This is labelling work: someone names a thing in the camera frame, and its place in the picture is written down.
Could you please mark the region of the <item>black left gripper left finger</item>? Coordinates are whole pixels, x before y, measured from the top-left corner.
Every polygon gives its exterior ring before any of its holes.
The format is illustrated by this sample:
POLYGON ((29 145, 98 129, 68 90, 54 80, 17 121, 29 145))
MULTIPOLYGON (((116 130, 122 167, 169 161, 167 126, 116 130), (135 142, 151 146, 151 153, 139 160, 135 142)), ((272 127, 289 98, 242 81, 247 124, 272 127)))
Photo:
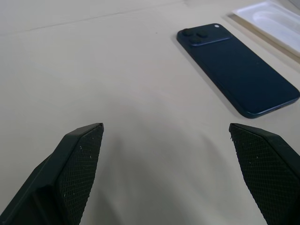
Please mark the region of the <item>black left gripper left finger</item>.
POLYGON ((29 175, 0 225, 79 225, 94 183, 103 123, 66 134, 29 175))

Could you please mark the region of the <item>white plastic tray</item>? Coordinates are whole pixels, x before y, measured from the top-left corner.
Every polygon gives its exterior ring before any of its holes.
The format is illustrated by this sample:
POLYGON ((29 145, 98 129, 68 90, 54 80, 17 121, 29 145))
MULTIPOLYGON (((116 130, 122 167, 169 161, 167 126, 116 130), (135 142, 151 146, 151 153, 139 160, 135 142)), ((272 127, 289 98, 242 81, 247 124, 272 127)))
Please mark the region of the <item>white plastic tray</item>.
POLYGON ((263 0, 227 16, 300 64, 300 0, 263 0))

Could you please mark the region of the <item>dark blue smartphone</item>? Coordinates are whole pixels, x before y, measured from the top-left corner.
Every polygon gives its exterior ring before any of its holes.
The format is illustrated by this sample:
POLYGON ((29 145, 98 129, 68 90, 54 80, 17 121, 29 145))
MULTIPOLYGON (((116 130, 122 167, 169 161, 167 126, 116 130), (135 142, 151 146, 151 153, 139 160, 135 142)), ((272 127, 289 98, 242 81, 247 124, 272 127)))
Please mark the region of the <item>dark blue smartphone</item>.
POLYGON ((248 119, 296 102, 300 91, 218 23, 187 28, 177 41, 248 119))

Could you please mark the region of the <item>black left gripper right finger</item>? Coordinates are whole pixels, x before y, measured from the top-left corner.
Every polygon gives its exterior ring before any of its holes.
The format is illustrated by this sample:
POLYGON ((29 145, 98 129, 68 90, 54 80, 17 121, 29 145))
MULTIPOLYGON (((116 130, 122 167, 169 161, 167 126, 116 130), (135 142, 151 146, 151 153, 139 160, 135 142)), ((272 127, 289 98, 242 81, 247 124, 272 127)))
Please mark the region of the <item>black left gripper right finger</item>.
POLYGON ((244 182, 267 225, 300 225, 300 155, 279 135, 229 126, 244 182))

